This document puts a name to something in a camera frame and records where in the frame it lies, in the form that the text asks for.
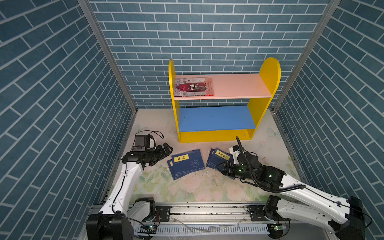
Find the aluminium corner post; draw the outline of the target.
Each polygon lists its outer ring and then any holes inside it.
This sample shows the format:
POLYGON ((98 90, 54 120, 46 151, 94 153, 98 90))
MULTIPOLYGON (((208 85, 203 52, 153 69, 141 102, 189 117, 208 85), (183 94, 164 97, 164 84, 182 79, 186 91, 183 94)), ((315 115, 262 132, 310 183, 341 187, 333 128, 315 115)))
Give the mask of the aluminium corner post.
POLYGON ((326 28, 328 22, 330 21, 331 17, 333 16, 334 12, 336 11, 337 7, 339 6, 341 0, 330 0, 328 5, 326 6, 318 24, 314 28, 314 31, 308 40, 303 53, 300 55, 297 64, 293 68, 292 74, 287 79, 287 82, 285 86, 282 88, 282 92, 279 94, 275 104, 272 107, 272 112, 277 113, 279 108, 281 107, 283 100, 288 95, 289 90, 295 83, 300 71, 302 70, 305 62, 309 58, 309 55, 311 54, 312 50, 314 49, 316 43, 320 39, 324 29, 326 28))
POLYGON ((115 77, 116 77, 116 80, 119 84, 119 86, 121 87, 122 91, 123 91, 123 94, 126 98, 126 100, 128 101, 128 104, 130 106, 130 108, 132 109, 133 113, 136 114, 137 113, 137 107, 135 106, 135 103, 129 93, 129 90, 127 88, 127 85, 123 79, 123 76, 119 70, 119 67, 116 63, 116 60, 112 54, 112 51, 110 50, 110 47, 108 45, 108 42, 103 34, 103 31, 97 21, 97 18, 93 12, 93 9, 90 5, 90 2, 89 1, 86 1, 86 0, 78 0, 78 3, 95 35, 95 38, 97 39, 100 47, 101 47, 101 50, 103 51, 105 57, 106 57, 106 60, 108 62, 108 64, 110 65, 111 67, 111 70, 112 72, 114 73, 115 77))

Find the pink red cover book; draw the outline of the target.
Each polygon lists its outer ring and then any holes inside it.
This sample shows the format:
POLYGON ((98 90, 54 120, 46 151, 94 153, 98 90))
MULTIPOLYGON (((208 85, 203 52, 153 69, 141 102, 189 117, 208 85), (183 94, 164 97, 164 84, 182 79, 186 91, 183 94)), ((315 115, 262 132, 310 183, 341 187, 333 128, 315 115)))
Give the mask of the pink red cover book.
POLYGON ((175 97, 214 96, 211 78, 176 78, 175 97))

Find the right aluminium corner post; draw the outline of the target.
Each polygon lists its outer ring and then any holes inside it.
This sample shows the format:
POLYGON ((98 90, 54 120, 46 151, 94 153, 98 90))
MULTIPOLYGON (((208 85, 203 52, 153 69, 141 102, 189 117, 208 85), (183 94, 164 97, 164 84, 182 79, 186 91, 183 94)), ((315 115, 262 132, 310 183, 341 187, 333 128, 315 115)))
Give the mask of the right aluminium corner post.
POLYGON ((326 28, 328 22, 330 21, 331 17, 333 16, 334 12, 336 11, 337 7, 339 6, 341 0, 330 0, 328 5, 326 6, 318 24, 314 28, 314 31, 308 40, 303 53, 300 55, 297 64, 293 68, 292 74, 287 79, 287 82, 285 86, 282 88, 282 92, 279 94, 275 104, 272 107, 272 112, 277 113, 279 108, 281 107, 283 100, 288 95, 289 90, 295 83, 300 71, 302 70, 305 62, 309 58, 309 55, 311 54, 312 50, 314 49, 316 43, 320 39, 324 29, 326 28))

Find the left green circuit board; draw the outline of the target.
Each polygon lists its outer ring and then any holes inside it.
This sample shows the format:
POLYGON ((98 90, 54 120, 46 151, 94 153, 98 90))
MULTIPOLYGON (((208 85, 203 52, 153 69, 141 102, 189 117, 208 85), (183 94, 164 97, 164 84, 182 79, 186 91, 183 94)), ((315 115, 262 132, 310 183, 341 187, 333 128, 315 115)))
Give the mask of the left green circuit board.
POLYGON ((157 226, 140 226, 137 230, 138 235, 155 235, 157 233, 157 226))

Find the yellow pink blue bookshelf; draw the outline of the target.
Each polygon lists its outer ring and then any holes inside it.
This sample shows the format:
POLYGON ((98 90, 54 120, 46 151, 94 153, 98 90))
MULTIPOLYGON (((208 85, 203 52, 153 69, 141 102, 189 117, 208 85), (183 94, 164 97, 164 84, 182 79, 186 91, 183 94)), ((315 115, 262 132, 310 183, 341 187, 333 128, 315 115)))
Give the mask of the yellow pink blue bookshelf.
POLYGON ((281 65, 275 58, 264 61, 258 74, 176 75, 169 61, 173 112, 180 143, 251 140, 259 127, 281 80, 281 65), (176 78, 211 78, 214 96, 175 97, 176 78), (249 99, 246 106, 181 108, 184 100, 249 99))

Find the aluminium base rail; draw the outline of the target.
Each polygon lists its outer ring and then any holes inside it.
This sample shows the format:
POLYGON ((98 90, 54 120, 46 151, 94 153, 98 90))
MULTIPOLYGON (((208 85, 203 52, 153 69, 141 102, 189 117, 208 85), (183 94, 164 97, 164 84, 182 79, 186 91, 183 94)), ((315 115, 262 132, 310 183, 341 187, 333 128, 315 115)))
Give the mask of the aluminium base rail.
MULTIPOLYGON (((237 204, 157 204, 157 206, 171 206, 169 222, 157 223, 149 219, 144 220, 146 226, 160 225, 234 225, 234 224, 281 224, 284 235, 279 240, 334 240, 336 236, 323 228, 291 220, 287 223, 275 221, 252 222, 246 211, 250 205, 262 203, 237 203, 237 204)), ((97 214, 100 206, 94 206, 92 214, 97 214)), ((138 235, 135 231, 133 240, 148 240, 147 235, 138 235)), ((80 234, 80 239, 88 240, 86 224, 80 234)), ((189 236, 189 237, 155 237, 150 240, 272 240, 268 235, 214 235, 214 236, 189 236)))

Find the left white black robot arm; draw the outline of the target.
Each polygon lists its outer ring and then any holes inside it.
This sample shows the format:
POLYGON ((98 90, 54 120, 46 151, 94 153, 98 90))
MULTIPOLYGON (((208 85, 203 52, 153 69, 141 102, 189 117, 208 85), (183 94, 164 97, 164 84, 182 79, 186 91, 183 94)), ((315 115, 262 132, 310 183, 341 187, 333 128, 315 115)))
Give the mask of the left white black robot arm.
POLYGON ((151 239, 153 230, 143 221, 156 217, 153 198, 139 198, 129 208, 134 188, 146 165, 154 166, 171 155, 173 148, 167 143, 146 150, 133 147, 122 157, 122 169, 112 193, 97 214, 89 215, 86 221, 89 240, 132 240, 136 230, 144 230, 151 239))

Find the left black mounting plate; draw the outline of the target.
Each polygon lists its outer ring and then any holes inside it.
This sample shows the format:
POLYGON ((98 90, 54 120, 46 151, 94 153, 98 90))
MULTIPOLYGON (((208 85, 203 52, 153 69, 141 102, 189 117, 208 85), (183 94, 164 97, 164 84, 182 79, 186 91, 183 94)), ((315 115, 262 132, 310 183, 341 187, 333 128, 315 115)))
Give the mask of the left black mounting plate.
POLYGON ((150 218, 151 222, 169 222, 171 216, 171 206, 156 206, 155 214, 150 218))

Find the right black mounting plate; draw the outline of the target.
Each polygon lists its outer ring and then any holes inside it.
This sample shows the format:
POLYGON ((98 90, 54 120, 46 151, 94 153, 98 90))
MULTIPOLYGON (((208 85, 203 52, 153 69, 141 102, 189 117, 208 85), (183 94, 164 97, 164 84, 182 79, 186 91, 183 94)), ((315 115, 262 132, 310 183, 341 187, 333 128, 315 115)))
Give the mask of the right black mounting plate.
POLYGON ((264 206, 262 205, 250 205, 246 207, 252 222, 270 221, 264 212, 264 206))

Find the navy book bottom left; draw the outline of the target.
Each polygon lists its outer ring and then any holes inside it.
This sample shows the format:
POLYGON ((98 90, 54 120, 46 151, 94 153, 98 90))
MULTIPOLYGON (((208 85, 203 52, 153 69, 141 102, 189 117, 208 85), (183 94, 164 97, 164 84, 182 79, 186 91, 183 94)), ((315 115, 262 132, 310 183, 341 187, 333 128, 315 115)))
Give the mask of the navy book bottom left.
POLYGON ((174 167, 173 167, 173 161, 172 160, 168 160, 167 164, 168 164, 169 170, 171 172, 172 178, 175 181, 176 180, 176 175, 175 175, 175 171, 174 171, 174 167))

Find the navy book paw print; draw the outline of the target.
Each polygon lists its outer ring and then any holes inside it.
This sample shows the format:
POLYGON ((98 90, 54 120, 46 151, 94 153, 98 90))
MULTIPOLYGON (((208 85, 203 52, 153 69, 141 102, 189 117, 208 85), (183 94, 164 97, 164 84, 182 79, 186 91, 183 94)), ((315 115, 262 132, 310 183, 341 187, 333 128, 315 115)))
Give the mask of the navy book paw print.
POLYGON ((200 150, 173 155, 171 160, 173 161, 176 180, 190 173, 205 169, 200 150))

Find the navy book top right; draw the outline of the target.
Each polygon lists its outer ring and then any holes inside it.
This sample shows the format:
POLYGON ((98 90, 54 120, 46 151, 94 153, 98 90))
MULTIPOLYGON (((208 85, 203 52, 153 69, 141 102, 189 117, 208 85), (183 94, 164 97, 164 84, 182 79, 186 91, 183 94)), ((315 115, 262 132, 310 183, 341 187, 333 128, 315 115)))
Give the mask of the navy book top right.
POLYGON ((216 148, 213 155, 210 158, 210 168, 217 170, 217 165, 222 163, 222 162, 231 162, 233 163, 233 157, 230 156, 229 153, 223 152, 220 149, 216 148))

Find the black mounting plate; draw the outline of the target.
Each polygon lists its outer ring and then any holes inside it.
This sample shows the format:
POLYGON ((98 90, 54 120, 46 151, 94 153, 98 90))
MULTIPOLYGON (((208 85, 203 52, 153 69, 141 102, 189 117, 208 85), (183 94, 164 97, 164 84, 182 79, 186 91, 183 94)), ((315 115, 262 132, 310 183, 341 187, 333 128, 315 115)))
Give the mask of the black mounting plate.
POLYGON ((246 207, 252 222, 270 221, 264 212, 264 206, 262 205, 250 205, 246 207))
POLYGON ((150 218, 151 222, 169 222, 171 216, 171 206, 156 206, 155 214, 150 218))

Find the right green circuit board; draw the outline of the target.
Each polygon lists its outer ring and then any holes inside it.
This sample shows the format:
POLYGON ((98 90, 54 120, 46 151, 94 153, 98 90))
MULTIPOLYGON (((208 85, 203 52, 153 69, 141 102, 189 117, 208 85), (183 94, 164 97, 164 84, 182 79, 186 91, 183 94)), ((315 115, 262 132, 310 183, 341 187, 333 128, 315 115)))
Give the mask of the right green circuit board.
POLYGON ((271 224, 268 227, 268 237, 273 240, 279 240, 284 235, 284 228, 281 224, 271 224))

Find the green circuit board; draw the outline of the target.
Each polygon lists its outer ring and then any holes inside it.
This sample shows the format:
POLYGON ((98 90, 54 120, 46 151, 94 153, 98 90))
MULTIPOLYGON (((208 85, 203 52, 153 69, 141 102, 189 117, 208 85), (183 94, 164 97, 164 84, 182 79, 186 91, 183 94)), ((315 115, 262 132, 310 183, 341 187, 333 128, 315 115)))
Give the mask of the green circuit board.
POLYGON ((268 227, 268 237, 273 240, 279 240, 284 235, 284 228, 281 224, 271 224, 268 227))
POLYGON ((157 233, 157 226, 140 226, 137 230, 138 235, 155 235, 157 233))

